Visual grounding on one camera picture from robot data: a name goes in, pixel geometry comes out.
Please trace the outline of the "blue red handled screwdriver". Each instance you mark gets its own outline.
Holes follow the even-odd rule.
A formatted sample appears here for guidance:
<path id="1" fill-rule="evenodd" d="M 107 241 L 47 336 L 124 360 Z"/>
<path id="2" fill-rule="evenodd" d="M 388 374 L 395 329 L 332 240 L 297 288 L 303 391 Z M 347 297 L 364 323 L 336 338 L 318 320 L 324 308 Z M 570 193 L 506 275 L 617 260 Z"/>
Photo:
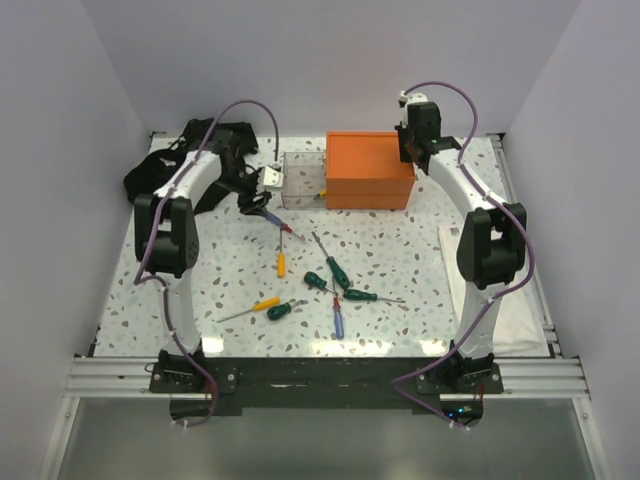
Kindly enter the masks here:
<path id="1" fill-rule="evenodd" d="M 262 216 L 269 223 L 271 223 L 272 225 L 275 225 L 276 227 L 278 227 L 279 229 L 281 229 L 285 233 L 287 233 L 289 235 L 292 235 L 293 237 L 295 237 L 298 240 L 304 241 L 304 238 L 301 235 L 296 233 L 289 224 L 287 224 L 284 220 L 282 220 L 277 215 L 269 212 L 268 210 L 264 210 L 264 212 L 262 213 Z"/>

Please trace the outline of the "clear plastic drawer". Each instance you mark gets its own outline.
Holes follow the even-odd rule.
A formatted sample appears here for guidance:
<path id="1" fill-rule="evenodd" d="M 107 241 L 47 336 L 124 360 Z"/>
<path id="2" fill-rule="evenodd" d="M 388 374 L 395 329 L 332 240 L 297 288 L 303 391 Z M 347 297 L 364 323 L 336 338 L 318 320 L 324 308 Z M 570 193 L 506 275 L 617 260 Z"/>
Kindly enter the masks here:
<path id="1" fill-rule="evenodd" d="M 299 197 L 326 190 L 325 152 L 285 152 L 283 171 L 285 179 L 281 198 L 285 209 L 326 208 L 301 208 L 296 205 Z"/>

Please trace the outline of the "orange drawer cabinet box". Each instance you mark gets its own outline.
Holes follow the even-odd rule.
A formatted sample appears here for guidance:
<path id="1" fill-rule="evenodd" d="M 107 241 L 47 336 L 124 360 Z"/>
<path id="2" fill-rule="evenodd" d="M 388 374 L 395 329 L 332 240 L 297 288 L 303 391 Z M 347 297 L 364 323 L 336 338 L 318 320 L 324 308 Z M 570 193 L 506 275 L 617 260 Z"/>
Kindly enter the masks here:
<path id="1" fill-rule="evenodd" d="M 394 132 L 329 132 L 326 137 L 326 208 L 403 210 L 415 182 L 400 160 Z"/>

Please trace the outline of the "yellow screwdriver long shaft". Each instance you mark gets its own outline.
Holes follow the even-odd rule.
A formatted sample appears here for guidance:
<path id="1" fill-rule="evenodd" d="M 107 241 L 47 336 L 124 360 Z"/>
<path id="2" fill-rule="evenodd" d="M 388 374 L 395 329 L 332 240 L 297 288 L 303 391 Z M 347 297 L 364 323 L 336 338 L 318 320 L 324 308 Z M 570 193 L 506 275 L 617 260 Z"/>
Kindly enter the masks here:
<path id="1" fill-rule="evenodd" d="M 249 314 L 249 313 L 252 313 L 252 312 L 259 312 L 259 311 L 268 310 L 271 307 L 278 306 L 280 303 L 281 303 L 281 300 L 280 300 L 279 297 L 273 297 L 273 298 L 264 300 L 262 302 L 255 303 L 254 305 L 252 305 L 247 310 L 244 310 L 242 312 L 239 312 L 239 313 L 233 314 L 231 316 L 228 316 L 226 318 L 220 319 L 220 320 L 218 320 L 218 323 L 229 321 L 229 320 L 238 318 L 238 317 L 240 317 L 242 315 Z"/>

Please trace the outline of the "long green screwdriver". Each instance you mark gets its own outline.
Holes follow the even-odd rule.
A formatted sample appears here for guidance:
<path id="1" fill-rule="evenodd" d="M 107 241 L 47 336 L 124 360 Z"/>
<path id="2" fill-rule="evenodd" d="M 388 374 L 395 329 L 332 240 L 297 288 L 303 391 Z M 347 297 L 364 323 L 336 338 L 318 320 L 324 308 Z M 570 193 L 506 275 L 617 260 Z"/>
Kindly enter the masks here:
<path id="1" fill-rule="evenodd" d="M 333 278 L 335 279 L 337 284 L 343 290 L 349 289 L 351 286 L 351 281 L 347 276 L 346 272 L 341 268 L 337 260 L 327 252 L 327 250 L 325 249 L 325 247 L 323 246 L 320 240 L 320 237 L 315 232 L 312 233 L 312 236 L 316 241 L 316 243 L 318 244 L 321 251 L 323 252 L 324 256 L 326 257 L 326 263 L 329 266 L 329 269 L 331 270 Z"/>

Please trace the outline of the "green screwdriver pointing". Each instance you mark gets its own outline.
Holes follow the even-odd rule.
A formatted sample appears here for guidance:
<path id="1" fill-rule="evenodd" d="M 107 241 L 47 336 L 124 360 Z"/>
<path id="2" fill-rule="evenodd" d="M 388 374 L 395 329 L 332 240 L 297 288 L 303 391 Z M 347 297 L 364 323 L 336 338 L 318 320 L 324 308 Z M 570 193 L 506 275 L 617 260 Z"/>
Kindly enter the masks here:
<path id="1" fill-rule="evenodd" d="M 343 298 L 346 300 L 352 300 L 352 301 L 371 301 L 371 302 L 384 301 L 384 302 L 392 302 L 392 303 L 404 303 L 404 300 L 402 299 L 381 297 L 380 295 L 372 292 L 361 291 L 356 289 L 344 290 Z"/>

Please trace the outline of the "blue screwdriver red collar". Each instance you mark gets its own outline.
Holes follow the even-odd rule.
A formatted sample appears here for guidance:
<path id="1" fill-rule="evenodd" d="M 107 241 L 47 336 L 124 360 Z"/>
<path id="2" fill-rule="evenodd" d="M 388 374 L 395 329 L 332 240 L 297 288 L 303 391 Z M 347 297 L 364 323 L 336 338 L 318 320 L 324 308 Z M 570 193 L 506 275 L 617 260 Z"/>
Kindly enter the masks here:
<path id="1" fill-rule="evenodd" d="M 343 319 L 341 305 L 340 305 L 338 296 L 335 296 L 333 298 L 333 317 L 334 317 L 334 328 L 335 328 L 336 338 L 338 340 L 342 340 L 345 335 L 344 319 Z"/>

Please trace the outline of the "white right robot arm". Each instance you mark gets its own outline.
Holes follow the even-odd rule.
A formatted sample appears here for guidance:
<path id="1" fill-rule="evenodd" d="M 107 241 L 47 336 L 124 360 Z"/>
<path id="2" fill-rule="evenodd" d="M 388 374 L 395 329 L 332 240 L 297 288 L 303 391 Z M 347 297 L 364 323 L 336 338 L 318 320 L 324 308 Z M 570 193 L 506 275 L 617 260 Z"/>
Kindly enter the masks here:
<path id="1" fill-rule="evenodd" d="M 398 134 L 400 160 L 417 166 L 448 195 L 463 217 L 456 265 L 466 284 L 460 326 L 453 349 L 462 357 L 445 369 L 448 386 L 469 392 L 481 380 L 472 360 L 491 355 L 500 292 L 525 263 L 526 210 L 493 194 L 465 166 L 463 147 L 441 134 L 441 113 L 424 94 L 402 93 Z"/>

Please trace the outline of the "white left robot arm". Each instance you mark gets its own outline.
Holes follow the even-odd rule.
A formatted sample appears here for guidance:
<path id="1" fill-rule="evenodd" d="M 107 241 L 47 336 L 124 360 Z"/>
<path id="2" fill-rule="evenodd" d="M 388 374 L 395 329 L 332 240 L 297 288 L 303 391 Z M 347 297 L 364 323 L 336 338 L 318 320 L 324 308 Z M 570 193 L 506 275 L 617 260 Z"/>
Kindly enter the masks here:
<path id="1" fill-rule="evenodd" d="M 249 166 L 247 147 L 236 132 L 214 132 L 202 150 L 180 152 L 182 161 L 167 180 L 134 200 L 137 284 L 160 283 L 163 295 L 164 351 L 180 355 L 201 349 L 192 300 L 192 270 L 200 253 L 196 210 L 211 211 L 229 193 L 237 195 L 243 215 L 266 218 L 271 193 L 263 183 L 265 170 Z"/>

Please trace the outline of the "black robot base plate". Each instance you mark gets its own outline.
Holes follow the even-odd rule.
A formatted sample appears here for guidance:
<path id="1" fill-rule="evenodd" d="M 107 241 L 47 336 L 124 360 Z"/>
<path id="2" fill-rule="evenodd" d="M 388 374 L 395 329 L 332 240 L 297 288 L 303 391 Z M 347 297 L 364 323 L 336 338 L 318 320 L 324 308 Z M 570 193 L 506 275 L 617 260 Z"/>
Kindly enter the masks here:
<path id="1" fill-rule="evenodd" d="M 239 416 L 247 409 L 410 409 L 471 423 L 483 397 L 503 392 L 497 362 L 428 357 L 212 357 L 161 352 L 146 366 L 173 419 Z"/>

